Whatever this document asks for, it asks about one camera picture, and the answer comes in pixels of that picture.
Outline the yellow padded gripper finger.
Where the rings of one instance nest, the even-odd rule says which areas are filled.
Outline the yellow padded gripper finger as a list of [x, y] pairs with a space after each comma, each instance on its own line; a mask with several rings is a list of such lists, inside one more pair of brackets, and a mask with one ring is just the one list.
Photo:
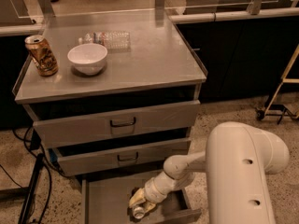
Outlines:
[[145, 209], [145, 212], [148, 213], [150, 212], [152, 209], [154, 209], [156, 207], [156, 204], [155, 203], [151, 203], [151, 202], [145, 202], [144, 204], [144, 209]]
[[132, 191], [132, 197], [129, 200], [129, 207], [133, 208], [136, 205], [142, 204], [146, 201], [144, 189], [135, 188]]

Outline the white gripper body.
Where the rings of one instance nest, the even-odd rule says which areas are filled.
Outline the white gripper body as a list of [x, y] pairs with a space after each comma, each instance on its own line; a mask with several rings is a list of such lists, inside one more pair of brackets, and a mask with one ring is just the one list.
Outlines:
[[144, 195], [146, 200], [151, 203], [161, 203], [165, 199], [165, 195], [156, 188], [153, 178], [146, 182]]

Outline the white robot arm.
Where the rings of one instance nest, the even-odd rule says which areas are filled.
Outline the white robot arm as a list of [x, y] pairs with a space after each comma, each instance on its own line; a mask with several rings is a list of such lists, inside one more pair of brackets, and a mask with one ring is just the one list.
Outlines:
[[163, 170], [131, 197], [140, 219], [173, 191], [206, 174], [209, 224], [276, 224], [266, 177], [282, 172], [290, 152], [274, 133], [240, 122], [224, 122], [210, 133], [206, 150], [166, 159]]

